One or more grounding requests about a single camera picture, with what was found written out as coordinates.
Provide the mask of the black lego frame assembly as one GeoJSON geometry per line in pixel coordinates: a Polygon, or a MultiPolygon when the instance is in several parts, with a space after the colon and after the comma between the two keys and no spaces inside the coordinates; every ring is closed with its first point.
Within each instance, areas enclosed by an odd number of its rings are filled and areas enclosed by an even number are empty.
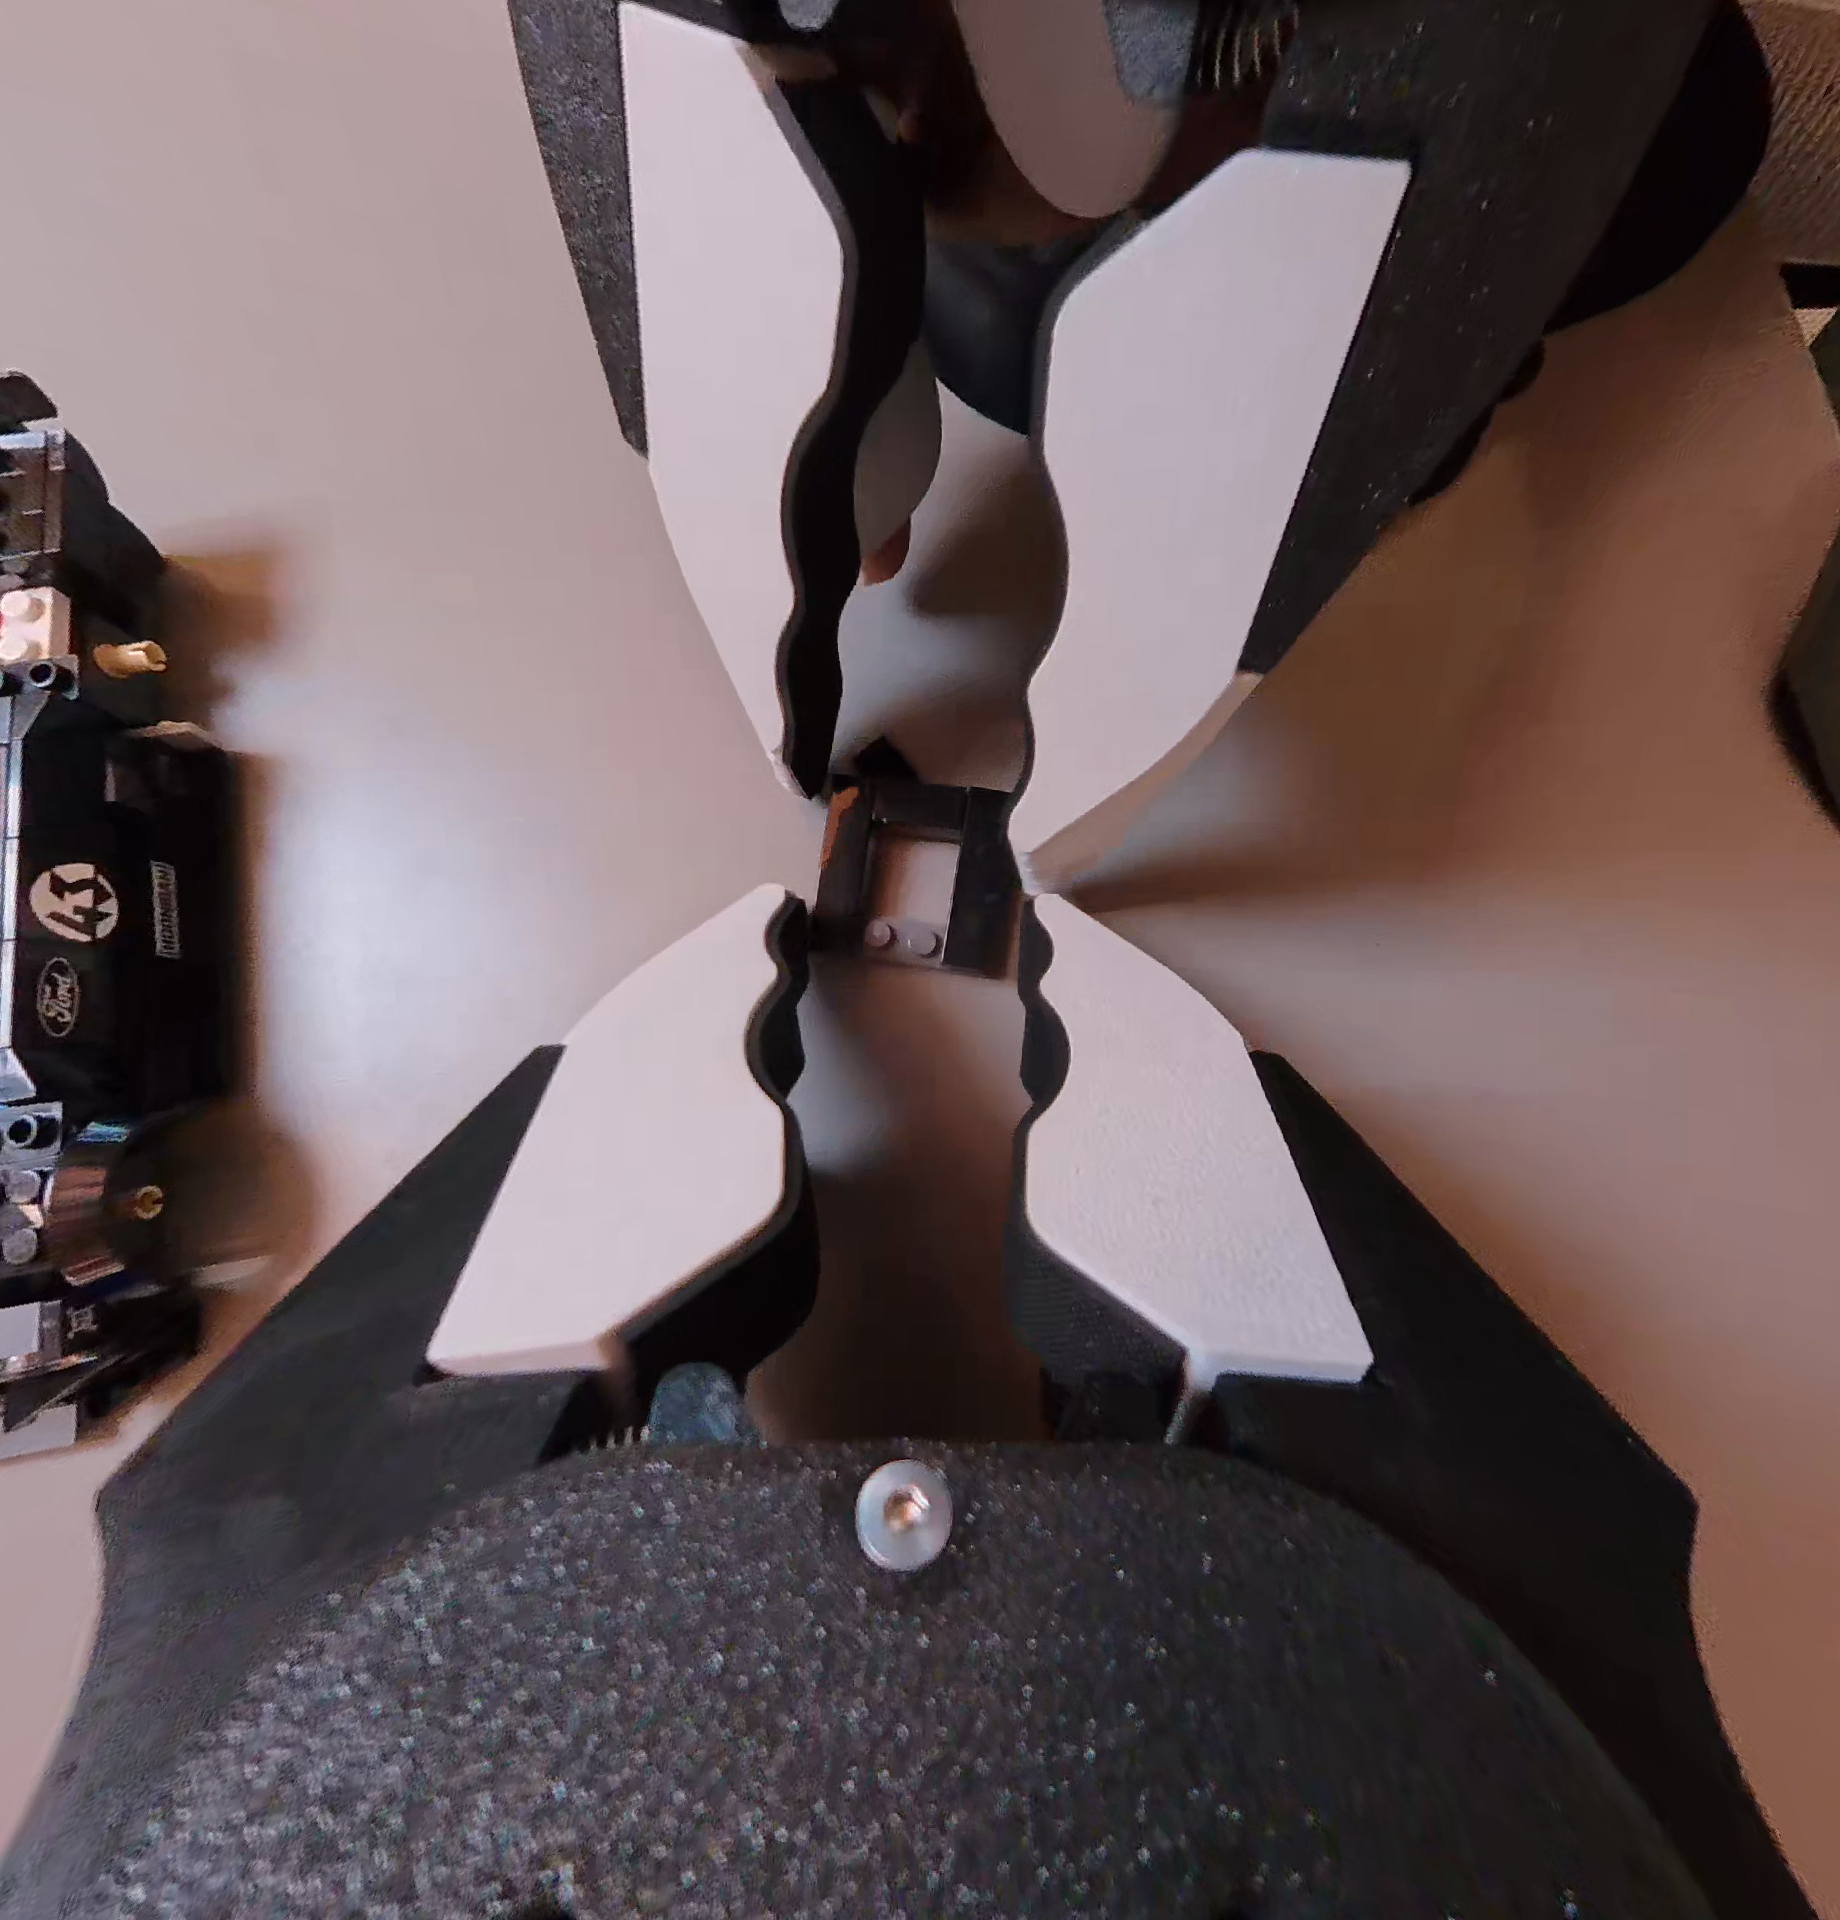
{"type": "Polygon", "coordinates": [[[815,945],[887,967],[1012,973],[1020,878],[1012,794],[921,780],[877,739],[833,773],[815,945]]]}

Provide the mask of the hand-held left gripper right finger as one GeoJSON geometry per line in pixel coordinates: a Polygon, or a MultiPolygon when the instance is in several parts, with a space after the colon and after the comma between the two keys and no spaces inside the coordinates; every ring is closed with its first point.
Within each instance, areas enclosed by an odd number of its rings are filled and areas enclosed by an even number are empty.
{"type": "Polygon", "coordinates": [[[1181,1433],[1224,1378],[1355,1385],[1373,1354],[1240,1032],[1072,900],[1029,900],[1012,1329],[1067,1398],[1181,1433]]]}

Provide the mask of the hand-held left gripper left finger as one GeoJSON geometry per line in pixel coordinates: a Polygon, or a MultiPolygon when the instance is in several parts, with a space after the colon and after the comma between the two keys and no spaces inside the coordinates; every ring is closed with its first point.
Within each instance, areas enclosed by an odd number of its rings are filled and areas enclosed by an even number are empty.
{"type": "Polygon", "coordinates": [[[435,1369],[595,1373],[644,1406],[676,1365],[746,1380],[800,1330],[807,977],[806,903],[760,885],[573,1025],[429,1336],[435,1369]]]}

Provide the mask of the lego car model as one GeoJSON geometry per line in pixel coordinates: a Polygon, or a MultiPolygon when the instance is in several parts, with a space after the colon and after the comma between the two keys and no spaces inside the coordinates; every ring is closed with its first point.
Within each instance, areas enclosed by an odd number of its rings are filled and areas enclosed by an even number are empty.
{"type": "Polygon", "coordinates": [[[170,1152],[236,1079],[236,772],[164,714],[164,557],[0,373],[0,1464],[197,1350],[170,1152]]]}

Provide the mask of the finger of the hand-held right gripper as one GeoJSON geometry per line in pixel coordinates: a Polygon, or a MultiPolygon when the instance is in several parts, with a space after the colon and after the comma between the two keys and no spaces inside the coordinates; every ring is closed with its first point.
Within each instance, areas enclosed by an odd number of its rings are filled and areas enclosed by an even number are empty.
{"type": "Polygon", "coordinates": [[[654,491],[764,757],[817,797],[858,571],[868,105],[646,3],[619,7],[619,62],[654,491]]]}
{"type": "Polygon", "coordinates": [[[1411,168],[1240,151],[1051,316],[1035,446],[1067,543],[1012,848],[1064,894],[1259,683],[1240,663],[1411,168]]]}

